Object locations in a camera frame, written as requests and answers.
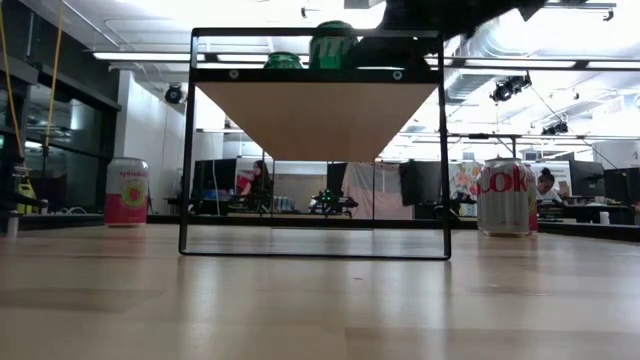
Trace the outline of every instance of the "ceiling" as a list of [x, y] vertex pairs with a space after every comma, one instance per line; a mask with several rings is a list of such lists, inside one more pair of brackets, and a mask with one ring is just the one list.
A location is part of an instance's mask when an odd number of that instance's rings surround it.
[[[51, 22], [57, 22], [58, 5], [52, 0], [21, 0]], [[341, 19], [358, 28], [375, 27], [384, 3], [370, 9], [344, 9], [344, 0], [66, 0], [65, 31], [98, 51], [187, 52], [193, 27], [315, 26]], [[640, 58], [640, 1], [591, 0], [615, 3], [614, 17], [580, 10], [545, 9], [524, 23], [514, 13], [491, 21], [463, 48], [461, 56], [522, 56], [547, 58]], [[300, 15], [301, 6], [308, 17]], [[89, 22], [100, 29], [95, 31]], [[214, 38], [212, 52], [269, 53], [306, 51], [306, 42], [272, 38]], [[145, 65], [137, 79], [149, 88], [166, 89], [167, 83], [185, 82], [185, 64]], [[533, 89], [525, 90], [496, 107], [489, 99], [495, 81], [504, 74], [489, 71], [482, 76], [447, 74], [448, 95], [463, 89], [463, 96], [448, 103], [451, 132], [540, 133], [541, 127], [559, 116], [572, 121], [591, 118], [594, 108], [624, 94], [640, 92], [640, 72], [531, 73]], [[432, 96], [408, 119], [405, 131], [433, 132], [438, 128], [437, 98]]]

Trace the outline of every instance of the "black metal frame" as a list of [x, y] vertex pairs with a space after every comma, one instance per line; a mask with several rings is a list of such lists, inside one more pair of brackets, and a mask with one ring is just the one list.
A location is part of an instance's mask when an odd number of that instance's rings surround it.
[[[289, 70], [264, 71], [256, 69], [202, 69], [198, 68], [199, 39], [212, 36], [369, 36], [369, 37], [417, 37], [431, 39], [438, 45], [438, 68], [436, 71], [416, 72], [410, 70]], [[202, 253], [187, 249], [187, 230], [190, 223], [188, 212], [191, 178], [193, 136], [195, 132], [195, 92], [199, 82], [358, 82], [394, 84], [438, 84], [440, 109], [440, 151], [442, 193], [449, 194], [449, 156], [447, 148], [447, 115], [445, 111], [444, 88], [444, 36], [434, 30], [354, 30], [354, 29], [313, 29], [313, 28], [196, 28], [191, 33], [191, 60], [189, 62], [189, 86], [187, 94], [187, 114], [185, 126], [182, 199], [180, 202], [180, 232], [178, 250], [182, 255], [195, 256], [252, 256], [252, 257], [307, 257], [346, 259], [393, 259], [393, 260], [435, 260], [447, 261], [451, 258], [451, 219], [449, 196], [442, 197], [444, 218], [443, 255], [441, 256], [383, 256], [344, 254], [272, 254], [272, 253]], [[371, 227], [376, 220], [371, 220]], [[273, 226], [276, 223], [265, 223]]]

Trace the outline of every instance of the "wooden platform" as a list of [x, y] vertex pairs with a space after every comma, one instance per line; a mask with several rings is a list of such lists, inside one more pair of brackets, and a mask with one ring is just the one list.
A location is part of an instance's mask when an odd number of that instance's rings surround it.
[[[191, 230], [209, 247], [395, 241], [415, 251], [416, 239], [425, 249], [439, 241], [428, 231]], [[634, 244], [468, 231], [454, 234], [449, 263], [194, 258], [177, 255], [177, 232], [79, 228], [0, 240], [0, 359], [640, 354]]]

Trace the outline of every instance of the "coke logo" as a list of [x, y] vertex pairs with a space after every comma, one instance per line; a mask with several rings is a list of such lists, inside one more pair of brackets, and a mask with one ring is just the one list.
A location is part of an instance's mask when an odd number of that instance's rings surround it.
[[[486, 194], [490, 192], [503, 193], [507, 191], [513, 192], [528, 192], [529, 184], [527, 182], [527, 173], [524, 172], [522, 176], [520, 175], [522, 171], [518, 166], [513, 167], [513, 175], [506, 172], [497, 172], [495, 174], [491, 174], [492, 169], [488, 169], [486, 174], [482, 174], [480, 178], [480, 182], [476, 183], [476, 192], [478, 195]], [[484, 176], [490, 175], [489, 183], [486, 186], [486, 180]]]

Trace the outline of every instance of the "woman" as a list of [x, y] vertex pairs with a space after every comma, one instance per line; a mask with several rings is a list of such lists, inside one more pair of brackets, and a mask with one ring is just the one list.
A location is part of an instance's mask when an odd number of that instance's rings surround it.
[[562, 203], [562, 199], [553, 189], [556, 178], [551, 174], [551, 170], [542, 169], [542, 175], [538, 178], [538, 187], [536, 188], [536, 197], [538, 201], [553, 201]]
[[272, 188], [267, 164], [258, 160], [253, 163], [253, 180], [242, 190], [241, 195], [270, 195]]

